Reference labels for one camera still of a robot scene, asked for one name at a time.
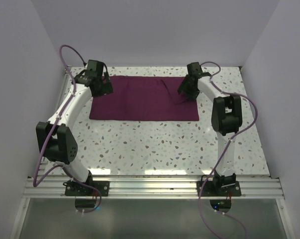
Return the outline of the maroon surgical cloth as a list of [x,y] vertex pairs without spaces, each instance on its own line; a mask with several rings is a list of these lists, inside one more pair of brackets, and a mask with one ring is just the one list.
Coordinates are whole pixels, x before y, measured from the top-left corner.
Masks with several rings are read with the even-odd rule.
[[178,93],[182,77],[112,76],[113,93],[93,98],[91,120],[198,121],[198,106]]

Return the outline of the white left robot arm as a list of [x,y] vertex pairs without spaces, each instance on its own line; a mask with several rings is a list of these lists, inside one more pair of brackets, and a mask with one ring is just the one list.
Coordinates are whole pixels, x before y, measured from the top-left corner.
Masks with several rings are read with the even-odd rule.
[[93,192],[94,183],[88,179],[89,170],[77,159],[78,144],[72,128],[83,106],[93,97],[113,93],[107,66],[100,61],[90,62],[77,76],[71,76],[72,85],[57,111],[46,122],[36,126],[39,148],[33,186],[37,187],[43,179],[38,179],[38,171],[43,158],[62,168],[73,181],[82,195]]

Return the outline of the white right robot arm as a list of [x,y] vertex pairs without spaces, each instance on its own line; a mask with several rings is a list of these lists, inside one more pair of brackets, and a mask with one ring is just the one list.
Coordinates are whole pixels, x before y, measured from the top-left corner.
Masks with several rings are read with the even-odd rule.
[[218,160],[213,170],[213,178],[207,182],[210,184],[209,188],[221,196],[236,183],[233,137],[242,126],[241,97],[217,88],[212,81],[213,75],[204,72],[199,62],[188,64],[187,71],[178,93],[190,100],[197,99],[203,93],[212,102],[211,126],[218,138]]

